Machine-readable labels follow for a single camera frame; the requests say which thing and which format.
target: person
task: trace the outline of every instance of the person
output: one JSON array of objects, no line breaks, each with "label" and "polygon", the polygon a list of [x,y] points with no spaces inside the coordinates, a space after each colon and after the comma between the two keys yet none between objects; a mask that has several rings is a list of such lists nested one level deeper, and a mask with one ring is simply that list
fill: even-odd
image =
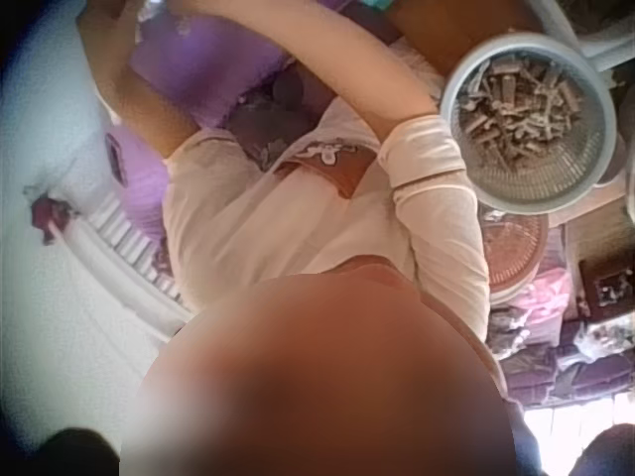
[{"label": "person", "polygon": [[635,474],[635,425],[622,423],[606,429],[577,459],[570,476],[632,476]]},{"label": "person", "polygon": [[538,471],[483,344],[478,204],[438,76],[310,0],[171,0],[269,38],[338,94],[263,174],[129,66],[139,4],[89,2],[78,26],[99,93],[166,160],[170,256],[198,316],[146,376],[129,453],[152,436],[155,469],[172,447],[198,474]]}]

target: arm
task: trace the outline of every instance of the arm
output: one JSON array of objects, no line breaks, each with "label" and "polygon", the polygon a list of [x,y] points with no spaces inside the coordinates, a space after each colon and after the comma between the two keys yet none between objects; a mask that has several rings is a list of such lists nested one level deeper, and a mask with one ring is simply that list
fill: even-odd
[{"label": "arm", "polygon": [[370,34],[311,0],[173,0],[269,38],[348,102],[380,140],[408,119],[437,112],[414,74]]},{"label": "arm", "polygon": [[143,2],[127,0],[118,13],[115,6],[108,10],[96,3],[88,2],[77,27],[97,89],[126,126],[167,158],[198,126],[129,65]]}]

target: wooden furniture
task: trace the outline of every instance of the wooden furniture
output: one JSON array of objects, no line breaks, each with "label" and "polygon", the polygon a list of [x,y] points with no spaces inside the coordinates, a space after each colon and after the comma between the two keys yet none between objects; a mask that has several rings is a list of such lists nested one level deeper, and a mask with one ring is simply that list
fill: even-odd
[{"label": "wooden furniture", "polygon": [[445,76],[485,40],[510,30],[542,31],[522,0],[396,0],[386,14]]}]

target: clutter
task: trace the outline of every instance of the clutter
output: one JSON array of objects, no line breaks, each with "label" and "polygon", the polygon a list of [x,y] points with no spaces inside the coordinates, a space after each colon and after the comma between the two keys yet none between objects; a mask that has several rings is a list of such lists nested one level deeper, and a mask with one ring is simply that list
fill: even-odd
[{"label": "clutter", "polygon": [[482,166],[520,174],[579,120],[580,94],[555,62],[509,55],[484,62],[458,98]]}]

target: purple fabric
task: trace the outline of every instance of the purple fabric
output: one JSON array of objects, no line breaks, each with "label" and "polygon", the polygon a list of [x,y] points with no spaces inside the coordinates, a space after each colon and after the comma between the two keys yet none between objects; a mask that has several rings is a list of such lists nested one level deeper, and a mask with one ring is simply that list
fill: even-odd
[{"label": "purple fabric", "polygon": [[622,375],[630,375],[632,372],[633,366],[626,357],[621,354],[611,355],[583,366],[573,381],[573,385],[575,387],[595,385]]},{"label": "purple fabric", "polygon": [[153,241],[160,242],[163,226],[163,196],[168,187],[168,171],[161,155],[125,126],[108,132],[119,143],[128,186],[117,188],[128,218]]},{"label": "purple fabric", "polygon": [[[320,0],[332,9],[350,0]],[[263,37],[231,22],[191,18],[190,31],[178,33],[175,19],[160,15],[142,27],[143,42],[132,66],[158,91],[206,127],[220,127],[239,97],[278,71],[288,56]],[[108,131],[121,146],[127,186],[124,210],[149,238],[165,236],[162,202],[168,184],[161,157],[123,126]]]},{"label": "purple fabric", "polygon": [[553,387],[552,384],[545,384],[537,387],[509,389],[509,397],[526,407],[541,405],[547,400]]},{"label": "purple fabric", "polygon": [[[320,3],[339,9],[347,1]],[[241,94],[289,58],[260,35],[221,18],[190,18],[186,35],[175,22],[164,13],[143,24],[132,66],[201,126],[220,126]]]}]

